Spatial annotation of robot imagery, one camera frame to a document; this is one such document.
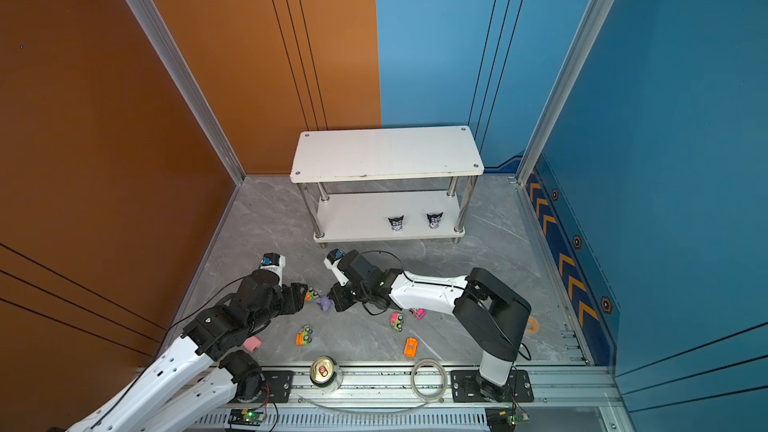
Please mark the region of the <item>green orange toy car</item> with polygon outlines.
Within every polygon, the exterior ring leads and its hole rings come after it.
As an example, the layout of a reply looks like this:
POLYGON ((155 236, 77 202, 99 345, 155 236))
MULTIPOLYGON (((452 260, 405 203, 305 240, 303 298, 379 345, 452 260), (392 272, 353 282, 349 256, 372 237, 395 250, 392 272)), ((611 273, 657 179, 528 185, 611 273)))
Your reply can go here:
POLYGON ((305 294, 306 302, 314 302, 320 298, 320 294, 315 289, 309 288, 305 294))

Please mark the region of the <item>left circuit board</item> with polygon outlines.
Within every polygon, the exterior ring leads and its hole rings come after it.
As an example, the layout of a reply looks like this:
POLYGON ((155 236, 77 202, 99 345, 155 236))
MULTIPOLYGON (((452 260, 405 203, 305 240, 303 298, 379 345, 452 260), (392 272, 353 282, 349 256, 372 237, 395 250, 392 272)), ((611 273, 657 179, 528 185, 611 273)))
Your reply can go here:
POLYGON ((267 413, 261 409, 231 409, 227 419, 229 428, 235 426, 260 427, 266 422, 267 413))

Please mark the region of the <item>right circuit board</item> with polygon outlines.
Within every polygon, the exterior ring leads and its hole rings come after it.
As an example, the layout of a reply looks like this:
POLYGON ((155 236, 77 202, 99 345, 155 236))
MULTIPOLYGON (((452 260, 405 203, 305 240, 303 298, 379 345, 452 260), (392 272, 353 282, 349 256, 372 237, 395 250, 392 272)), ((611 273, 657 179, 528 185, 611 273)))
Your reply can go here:
POLYGON ((490 432, 515 432, 529 421, 529 415, 517 408, 486 408, 486 425, 490 432))

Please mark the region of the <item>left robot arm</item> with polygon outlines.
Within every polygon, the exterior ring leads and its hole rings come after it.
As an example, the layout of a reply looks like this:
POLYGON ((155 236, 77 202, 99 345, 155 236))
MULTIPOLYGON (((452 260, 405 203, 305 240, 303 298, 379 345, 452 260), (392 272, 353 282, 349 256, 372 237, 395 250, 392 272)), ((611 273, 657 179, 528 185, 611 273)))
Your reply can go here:
POLYGON ((236 292, 201 311, 122 391, 71 431, 181 431, 234 398, 268 394, 262 367, 242 348, 272 319, 299 312, 308 286, 258 269, 236 292))

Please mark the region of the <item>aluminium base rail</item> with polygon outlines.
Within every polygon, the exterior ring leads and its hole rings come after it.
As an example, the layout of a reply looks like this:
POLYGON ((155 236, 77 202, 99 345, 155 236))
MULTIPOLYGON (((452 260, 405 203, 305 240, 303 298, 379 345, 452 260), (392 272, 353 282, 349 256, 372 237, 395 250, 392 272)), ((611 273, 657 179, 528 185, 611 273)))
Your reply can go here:
MULTIPOLYGON (((415 413, 429 406, 447 408, 455 404, 455 392, 461 386, 459 368, 443 366, 448 374, 449 385, 442 403, 423 403, 410 387, 409 374, 415 364, 344 364, 341 367, 342 384, 333 392, 324 392, 311 383, 308 366, 292 367, 289 371, 293 379, 289 386, 278 385, 271 388, 270 392, 275 398, 286 393, 291 405, 308 404, 332 413, 352 415, 366 409, 376 414, 395 409, 415 413)), ((278 371, 276 367, 262 370, 265 379, 278 371)), ((512 394, 507 401, 509 405, 517 405, 526 410, 536 406, 595 407, 602 414, 607 430, 631 431, 634 428, 615 381, 604 367, 530 365, 516 368, 510 375, 512 378, 525 375, 528 382, 525 385, 511 383, 512 394)))

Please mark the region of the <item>metal can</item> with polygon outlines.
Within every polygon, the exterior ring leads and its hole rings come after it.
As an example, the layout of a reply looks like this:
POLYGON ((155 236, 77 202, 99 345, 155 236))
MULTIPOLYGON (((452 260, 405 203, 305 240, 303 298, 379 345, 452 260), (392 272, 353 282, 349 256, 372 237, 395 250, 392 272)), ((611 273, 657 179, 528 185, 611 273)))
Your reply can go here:
POLYGON ((333 358, 321 356, 310 366, 309 378, 315 387, 324 392, 333 392, 342 384, 343 371, 333 358))

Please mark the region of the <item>orange green toy truck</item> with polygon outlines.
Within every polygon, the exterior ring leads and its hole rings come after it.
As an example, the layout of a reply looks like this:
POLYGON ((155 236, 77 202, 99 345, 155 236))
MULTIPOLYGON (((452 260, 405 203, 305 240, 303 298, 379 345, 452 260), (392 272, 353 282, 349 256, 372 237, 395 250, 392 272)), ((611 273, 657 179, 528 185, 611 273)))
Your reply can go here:
POLYGON ((310 344, 312 339, 313 329, 310 325, 303 326, 296 335, 295 344, 299 347, 310 344))

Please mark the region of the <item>clear coiled tube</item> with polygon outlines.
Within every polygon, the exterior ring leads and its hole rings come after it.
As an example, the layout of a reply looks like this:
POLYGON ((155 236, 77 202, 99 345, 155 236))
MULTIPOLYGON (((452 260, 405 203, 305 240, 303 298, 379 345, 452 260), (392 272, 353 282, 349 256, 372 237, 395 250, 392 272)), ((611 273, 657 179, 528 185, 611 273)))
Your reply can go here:
POLYGON ((435 359, 419 360, 409 374, 413 394, 423 403, 442 403, 448 390, 449 378, 445 368, 435 359))

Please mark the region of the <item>pink eraser block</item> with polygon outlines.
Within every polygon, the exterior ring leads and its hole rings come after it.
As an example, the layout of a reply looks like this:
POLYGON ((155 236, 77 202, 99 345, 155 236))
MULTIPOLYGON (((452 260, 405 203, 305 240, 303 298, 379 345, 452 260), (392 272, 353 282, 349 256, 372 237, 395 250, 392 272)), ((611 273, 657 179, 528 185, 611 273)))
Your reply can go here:
POLYGON ((262 344, 263 342, 257 336, 251 336, 243 342, 242 347, 249 353, 254 353, 262 344))

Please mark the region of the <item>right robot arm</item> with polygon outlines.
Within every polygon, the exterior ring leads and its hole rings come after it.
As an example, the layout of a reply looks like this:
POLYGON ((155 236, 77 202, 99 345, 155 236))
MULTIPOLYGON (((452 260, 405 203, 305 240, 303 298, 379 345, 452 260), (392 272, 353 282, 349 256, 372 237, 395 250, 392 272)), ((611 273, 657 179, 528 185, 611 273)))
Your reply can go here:
POLYGON ((360 304, 376 313, 423 309, 451 315, 483 351, 476 379, 482 396, 502 402, 512 394, 509 376, 532 307, 494 274, 483 268, 451 278, 383 271, 364 253, 339 249, 327 254, 324 265, 337 279, 330 291, 336 311, 360 304))

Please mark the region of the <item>black purple figure toy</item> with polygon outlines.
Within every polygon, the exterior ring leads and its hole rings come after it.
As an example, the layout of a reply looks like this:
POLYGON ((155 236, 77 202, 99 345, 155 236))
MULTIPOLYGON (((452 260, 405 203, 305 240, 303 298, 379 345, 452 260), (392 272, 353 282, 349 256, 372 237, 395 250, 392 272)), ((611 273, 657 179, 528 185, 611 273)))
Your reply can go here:
POLYGON ((440 227, 441 221, 442 221, 443 213, 427 213, 426 218, 428 221, 428 227, 430 229, 438 229, 440 227))

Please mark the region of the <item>light purple figure toy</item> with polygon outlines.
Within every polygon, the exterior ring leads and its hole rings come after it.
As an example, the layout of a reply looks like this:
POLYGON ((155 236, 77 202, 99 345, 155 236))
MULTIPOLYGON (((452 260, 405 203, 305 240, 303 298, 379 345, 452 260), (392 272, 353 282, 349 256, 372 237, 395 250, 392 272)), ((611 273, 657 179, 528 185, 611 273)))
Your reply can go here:
POLYGON ((318 298, 316 303, 323 313, 328 313, 334 307, 334 302, 329 296, 318 298))

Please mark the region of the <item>pink green toy car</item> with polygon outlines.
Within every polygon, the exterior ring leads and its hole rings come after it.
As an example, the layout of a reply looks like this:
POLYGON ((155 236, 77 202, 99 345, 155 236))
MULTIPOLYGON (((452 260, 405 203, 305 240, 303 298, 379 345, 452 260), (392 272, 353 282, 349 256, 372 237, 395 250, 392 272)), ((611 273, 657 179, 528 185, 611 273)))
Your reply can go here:
POLYGON ((403 330, 403 322, 404 322, 404 317, 401 313, 398 313, 398 312, 392 313, 390 317, 390 324, 395 331, 401 332, 403 330))

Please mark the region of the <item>white two-tier shelf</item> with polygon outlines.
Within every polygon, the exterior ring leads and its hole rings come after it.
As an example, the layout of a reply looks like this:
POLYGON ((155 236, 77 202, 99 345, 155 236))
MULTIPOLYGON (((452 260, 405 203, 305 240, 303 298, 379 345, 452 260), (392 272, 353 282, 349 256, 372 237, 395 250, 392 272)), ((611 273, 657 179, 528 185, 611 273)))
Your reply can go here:
POLYGON ((465 235, 469 203, 484 165, 467 126, 312 131, 301 134, 290 179, 301 193, 318 244, 449 239, 465 235), (445 179, 443 190, 330 193, 341 182, 445 179), (430 229, 427 213, 443 213, 430 229), (393 232, 388 218, 404 216, 393 232))

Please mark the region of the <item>circuit board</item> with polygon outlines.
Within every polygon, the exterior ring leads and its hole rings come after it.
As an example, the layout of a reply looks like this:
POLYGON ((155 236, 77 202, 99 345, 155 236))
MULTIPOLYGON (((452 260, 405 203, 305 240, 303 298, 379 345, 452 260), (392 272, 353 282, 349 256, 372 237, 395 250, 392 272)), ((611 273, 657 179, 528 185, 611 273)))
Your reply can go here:
POLYGON ((486 425, 490 432, 515 432, 529 421, 529 415, 517 408, 486 408, 486 425))
POLYGON ((261 409, 231 409, 227 419, 229 428, 235 426, 260 427, 266 422, 267 413, 261 409))

